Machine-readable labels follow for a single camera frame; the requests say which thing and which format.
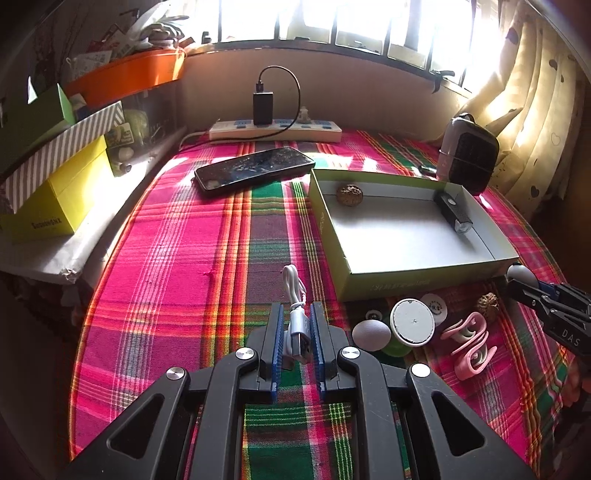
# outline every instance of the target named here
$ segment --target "black charging cable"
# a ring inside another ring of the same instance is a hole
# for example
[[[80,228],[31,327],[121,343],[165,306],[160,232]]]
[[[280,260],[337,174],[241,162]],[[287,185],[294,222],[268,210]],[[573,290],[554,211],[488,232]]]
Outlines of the black charging cable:
[[[301,108],[301,89],[300,89],[300,82],[298,82],[297,77],[295,76],[295,74],[290,70],[290,69],[286,69],[285,67],[282,67],[281,65],[269,65],[268,67],[265,67],[261,70],[261,72],[259,73],[259,78],[258,81],[255,85],[255,91],[260,93],[262,92],[263,86],[262,86],[262,82],[261,82],[261,77],[262,74],[269,69],[280,69],[280,70],[285,70],[287,73],[289,73],[291,75],[291,77],[294,79],[295,81],[295,85],[297,86],[297,111],[295,113],[295,117],[294,119],[291,121],[291,123],[289,125],[287,125],[286,127],[282,128],[281,130],[279,130],[278,132],[273,132],[270,134],[264,134],[264,135],[259,135],[257,137],[250,137],[250,138],[220,138],[218,140],[210,140],[210,139],[206,139],[203,140],[201,142],[197,142],[193,145],[189,145],[186,148],[182,148],[183,146],[183,141],[181,141],[181,144],[178,146],[178,153],[185,153],[188,152],[189,150],[192,150],[194,148],[200,147],[201,145],[205,145],[207,143],[211,143],[211,142],[216,142],[216,141],[223,141],[223,142],[252,142],[255,140],[261,140],[263,138],[269,138],[269,137],[274,137],[275,135],[279,135],[280,133],[283,133],[287,130],[289,130],[291,127],[294,126],[294,124],[297,122],[297,118],[300,116],[300,108]]]

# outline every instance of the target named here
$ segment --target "power strip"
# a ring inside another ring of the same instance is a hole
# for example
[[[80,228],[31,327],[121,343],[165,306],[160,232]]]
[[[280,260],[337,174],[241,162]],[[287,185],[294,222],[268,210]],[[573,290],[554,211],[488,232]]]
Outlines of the power strip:
[[[259,135],[270,134],[273,131],[280,132],[287,127],[292,120],[273,120],[271,125],[257,127],[252,120],[236,120],[231,122],[216,122],[209,129],[211,141],[223,141],[225,139],[243,138],[245,140]],[[309,124],[295,123],[290,129],[284,132],[262,139],[262,141],[295,141],[295,142],[320,142],[338,143],[343,131],[334,122],[327,120],[312,120]]]

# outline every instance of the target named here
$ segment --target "portable speaker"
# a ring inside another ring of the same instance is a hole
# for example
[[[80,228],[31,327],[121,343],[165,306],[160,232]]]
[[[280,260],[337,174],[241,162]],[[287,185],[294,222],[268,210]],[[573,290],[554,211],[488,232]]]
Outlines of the portable speaker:
[[[499,155],[499,141],[465,113],[447,126],[437,162],[437,178],[480,195],[488,185]]]

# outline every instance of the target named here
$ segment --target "heart pattern curtain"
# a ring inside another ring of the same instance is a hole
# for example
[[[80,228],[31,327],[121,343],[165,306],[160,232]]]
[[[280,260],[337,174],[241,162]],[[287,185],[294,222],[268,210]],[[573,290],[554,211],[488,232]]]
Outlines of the heart pattern curtain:
[[[584,74],[554,28],[525,1],[503,1],[500,29],[498,67],[458,113],[491,126],[501,149],[490,185],[530,219],[543,199],[565,194]]]

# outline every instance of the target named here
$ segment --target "metal screw cap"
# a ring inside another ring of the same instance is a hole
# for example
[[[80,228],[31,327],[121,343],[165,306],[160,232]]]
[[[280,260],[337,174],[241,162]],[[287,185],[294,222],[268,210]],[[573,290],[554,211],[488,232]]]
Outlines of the metal screw cap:
[[[349,360],[353,360],[360,355],[359,350],[354,346],[346,346],[341,350],[340,354]]]
[[[240,360],[250,360],[253,356],[255,356],[255,351],[252,348],[243,346],[242,348],[236,350],[236,356]]]
[[[410,371],[412,372],[412,374],[415,377],[421,377],[421,378],[428,377],[429,374],[431,373],[431,369],[428,367],[428,365],[425,365],[425,364],[414,364],[410,368]]]
[[[166,370],[166,377],[170,380],[179,380],[184,377],[184,368],[170,367]]]

